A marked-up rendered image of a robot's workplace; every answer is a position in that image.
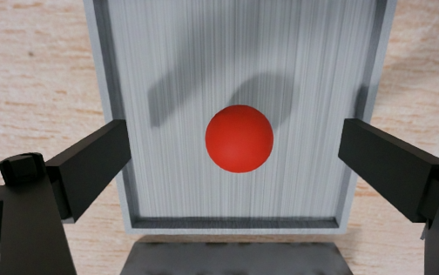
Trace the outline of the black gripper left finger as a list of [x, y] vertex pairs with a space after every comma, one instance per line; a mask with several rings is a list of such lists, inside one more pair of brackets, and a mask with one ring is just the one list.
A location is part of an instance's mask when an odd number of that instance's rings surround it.
[[0, 275], [77, 275], [63, 224], [131, 158], [126, 119], [113, 119], [46, 162], [39, 152], [0, 161]]

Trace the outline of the red ball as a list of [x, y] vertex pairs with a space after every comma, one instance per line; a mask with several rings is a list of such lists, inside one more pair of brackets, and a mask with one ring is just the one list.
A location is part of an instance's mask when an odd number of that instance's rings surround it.
[[274, 146], [267, 118], [247, 105], [231, 105], [217, 112], [206, 127], [205, 146], [222, 170], [248, 173], [261, 167]]

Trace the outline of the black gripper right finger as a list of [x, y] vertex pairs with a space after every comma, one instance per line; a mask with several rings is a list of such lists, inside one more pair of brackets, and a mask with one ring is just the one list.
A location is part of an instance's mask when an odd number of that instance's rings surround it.
[[426, 223], [423, 275], [439, 275], [439, 157], [358, 118], [344, 118], [337, 157], [411, 223]]

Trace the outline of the grey flat square plate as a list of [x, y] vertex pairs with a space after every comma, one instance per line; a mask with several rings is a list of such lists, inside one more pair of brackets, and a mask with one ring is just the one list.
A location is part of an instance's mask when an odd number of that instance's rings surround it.
[[354, 275], [334, 242], [136, 243], [119, 275]]

